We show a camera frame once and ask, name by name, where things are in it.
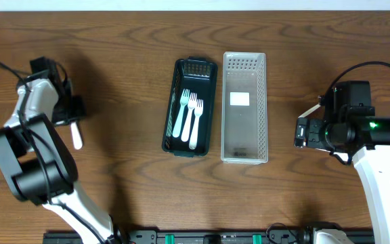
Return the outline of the clear plastic basket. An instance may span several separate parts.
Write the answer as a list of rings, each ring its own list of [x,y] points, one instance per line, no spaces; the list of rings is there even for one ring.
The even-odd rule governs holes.
[[[249,106],[231,106],[230,92],[248,92]],[[268,162],[266,55],[223,55],[221,160],[258,165]]]

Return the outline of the white label in clear basket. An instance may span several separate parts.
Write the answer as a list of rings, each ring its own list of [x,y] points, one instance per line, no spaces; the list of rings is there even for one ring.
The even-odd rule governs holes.
[[[250,94],[248,92],[230,92],[231,106],[249,106]]]

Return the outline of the black plastic basket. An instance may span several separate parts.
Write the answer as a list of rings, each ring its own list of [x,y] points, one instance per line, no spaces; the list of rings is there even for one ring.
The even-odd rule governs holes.
[[[175,63],[162,149],[180,157],[209,151],[217,86],[217,65],[189,57]]]

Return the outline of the pale green plastic fork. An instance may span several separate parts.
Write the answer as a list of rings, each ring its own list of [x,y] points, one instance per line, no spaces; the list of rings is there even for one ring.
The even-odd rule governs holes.
[[[183,119],[183,113],[184,113],[185,107],[188,105],[189,99],[190,99],[190,90],[189,89],[184,89],[182,94],[181,94],[180,101],[179,101],[180,102],[180,108],[179,108],[177,119],[176,119],[176,122],[175,122],[175,125],[174,125],[174,128],[173,128],[172,136],[174,138],[178,138],[179,135],[180,135],[181,124],[182,124],[182,119]]]

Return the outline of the white plastic fork angled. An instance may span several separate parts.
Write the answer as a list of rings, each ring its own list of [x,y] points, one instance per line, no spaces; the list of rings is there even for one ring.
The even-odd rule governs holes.
[[[197,105],[196,105],[196,108],[194,109],[195,120],[194,120],[192,133],[191,133],[191,137],[190,137],[190,142],[189,142],[189,149],[191,149],[191,150],[194,150],[197,146],[199,120],[203,114],[203,106],[204,106],[203,100],[197,99]]]

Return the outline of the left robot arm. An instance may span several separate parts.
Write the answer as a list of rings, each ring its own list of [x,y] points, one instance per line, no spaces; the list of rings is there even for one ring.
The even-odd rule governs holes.
[[[56,131],[70,126],[74,147],[83,147],[78,122],[85,107],[64,67],[42,56],[30,61],[25,76],[2,62],[0,68],[18,80],[18,101],[0,129],[0,170],[13,196],[59,215],[83,243],[121,243],[112,217],[81,186],[74,158]]]

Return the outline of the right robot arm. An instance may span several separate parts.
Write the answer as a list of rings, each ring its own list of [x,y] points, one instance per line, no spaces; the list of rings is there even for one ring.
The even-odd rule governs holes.
[[[320,99],[321,119],[297,119],[294,145],[328,152],[356,169],[376,243],[390,243],[390,117],[376,117],[367,81],[345,81]]]

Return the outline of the white plastic fork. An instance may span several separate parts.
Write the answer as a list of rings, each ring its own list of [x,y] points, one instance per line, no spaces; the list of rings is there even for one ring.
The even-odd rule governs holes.
[[[184,123],[183,131],[181,134],[181,141],[182,142],[187,142],[189,140],[192,112],[196,107],[196,103],[197,103],[197,93],[191,93],[190,99],[188,102],[188,113],[187,113],[186,120]]]

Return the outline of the white plastic spoon lowest right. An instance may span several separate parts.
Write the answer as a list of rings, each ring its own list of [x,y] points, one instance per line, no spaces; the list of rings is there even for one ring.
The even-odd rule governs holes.
[[[349,157],[347,153],[335,152],[333,156],[344,165],[350,164],[352,162],[352,159]]]

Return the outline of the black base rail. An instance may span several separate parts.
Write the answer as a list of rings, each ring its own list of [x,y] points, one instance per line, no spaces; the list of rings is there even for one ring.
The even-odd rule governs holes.
[[[109,243],[129,244],[227,244],[227,243],[380,243],[370,228],[341,228],[334,222],[312,222],[305,227],[274,223],[267,230],[165,231],[140,229],[117,232]]]

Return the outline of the white plastic spoon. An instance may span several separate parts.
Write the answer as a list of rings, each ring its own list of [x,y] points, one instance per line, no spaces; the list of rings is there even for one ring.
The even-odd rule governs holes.
[[[319,109],[321,106],[319,104],[311,107],[310,109],[306,110],[303,114],[299,115],[299,118],[305,118],[311,113],[315,112],[317,109]]]
[[[80,150],[83,147],[83,139],[78,123],[76,121],[70,124],[70,130],[72,135],[73,146],[76,150]]]

